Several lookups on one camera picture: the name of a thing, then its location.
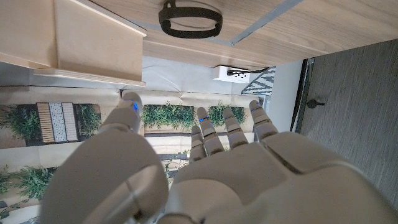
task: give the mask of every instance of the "grass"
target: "grass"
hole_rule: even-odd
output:
[[[21,106],[7,106],[0,112],[0,128],[10,128],[15,138],[35,140],[41,138],[37,112]]]
[[[4,170],[0,171],[0,194],[4,194],[9,190],[10,186],[10,174],[7,172],[7,166]]]
[[[229,105],[222,105],[221,102],[218,103],[217,106],[211,106],[207,113],[209,114],[209,118],[213,123],[214,127],[220,127],[224,125],[224,117],[223,111],[226,108],[231,108],[232,113],[235,115],[236,121],[239,124],[243,124],[244,120],[246,119],[246,115],[244,114],[243,107],[236,107],[236,106],[229,106]]]
[[[21,196],[40,200],[43,197],[46,186],[53,176],[53,172],[42,167],[25,167],[18,173],[13,174],[13,176],[20,180],[20,182],[14,184],[14,186],[22,189],[19,192]]]
[[[80,135],[91,137],[101,126],[101,116],[98,114],[93,105],[80,104],[76,105],[80,113]]]
[[[165,105],[145,105],[142,120],[145,127],[157,126],[158,129],[166,125],[188,130],[197,124],[193,106],[171,105],[169,102]]]

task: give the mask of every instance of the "black ring handle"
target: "black ring handle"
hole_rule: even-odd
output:
[[[170,19],[181,17],[201,17],[216,21],[214,29],[204,31],[184,31],[171,29]],[[159,22],[163,32],[173,37],[185,39],[202,39],[217,36],[223,26],[223,16],[210,9],[202,7],[176,7],[175,0],[165,2],[163,9],[159,12]]]

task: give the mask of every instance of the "wooden cabinet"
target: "wooden cabinet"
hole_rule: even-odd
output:
[[[396,0],[202,0],[223,15],[220,35],[210,40],[163,33],[158,13],[164,0],[93,2],[147,29],[144,55],[210,67],[280,65],[398,38]],[[194,1],[176,3],[212,8]],[[263,27],[234,46],[228,44],[262,17],[269,19]],[[199,18],[180,19],[178,24],[185,25],[183,29],[211,26]],[[178,24],[172,25],[181,29]]]
[[[0,0],[0,60],[34,74],[145,86],[146,31],[86,0]]]

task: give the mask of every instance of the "robotic hand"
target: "robotic hand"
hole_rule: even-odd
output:
[[[139,128],[141,100],[126,94],[99,133],[58,169],[41,223],[397,223],[396,211],[359,170],[294,133],[277,133],[250,103],[259,142],[248,143],[224,111],[225,152],[204,108],[192,128],[190,164],[168,193],[157,156]]]

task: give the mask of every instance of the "black knob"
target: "black knob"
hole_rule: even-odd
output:
[[[307,102],[307,107],[309,107],[311,109],[314,109],[317,106],[324,106],[324,105],[325,105],[324,103],[319,103],[316,100],[310,100]]]

